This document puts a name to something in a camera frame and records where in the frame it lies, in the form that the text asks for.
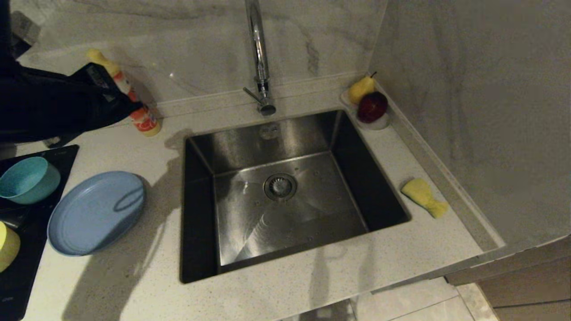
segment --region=marble backsplash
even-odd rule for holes
[[[387,0],[260,0],[271,84],[365,72]],[[41,27],[21,64],[72,74],[88,48],[118,62],[147,102],[254,85],[240,0],[12,0]]]
[[[370,71],[516,251],[571,232],[571,2],[389,0]]]

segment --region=drain strainer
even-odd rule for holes
[[[288,174],[275,174],[264,183],[264,192],[272,200],[288,200],[293,197],[297,183],[295,178]]]

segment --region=sink basin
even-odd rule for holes
[[[189,283],[409,220],[344,111],[187,139]]]

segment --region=white speckled countertop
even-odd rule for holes
[[[339,109],[340,92],[277,99],[272,119]],[[25,320],[274,320],[482,253],[452,210],[437,220],[404,198],[408,223],[182,284],[184,137],[265,121],[253,104],[212,106],[165,118],[152,138],[131,125],[77,138],[80,149],[64,193],[100,172],[124,170],[148,181],[146,208],[127,235],[95,255],[68,258],[46,245]],[[412,177],[432,184],[392,127],[362,134],[393,186]],[[18,146],[17,153],[43,149],[33,143]]]

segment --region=chrome faucet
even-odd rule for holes
[[[250,28],[250,39],[256,63],[256,76],[254,80],[258,83],[259,97],[244,87],[244,91],[258,102],[258,111],[264,116],[272,115],[276,112],[274,100],[270,94],[270,70],[268,69],[268,58],[266,54],[266,42],[264,40],[264,28],[262,27],[262,15],[260,14],[260,3],[258,0],[246,0],[246,14]]]

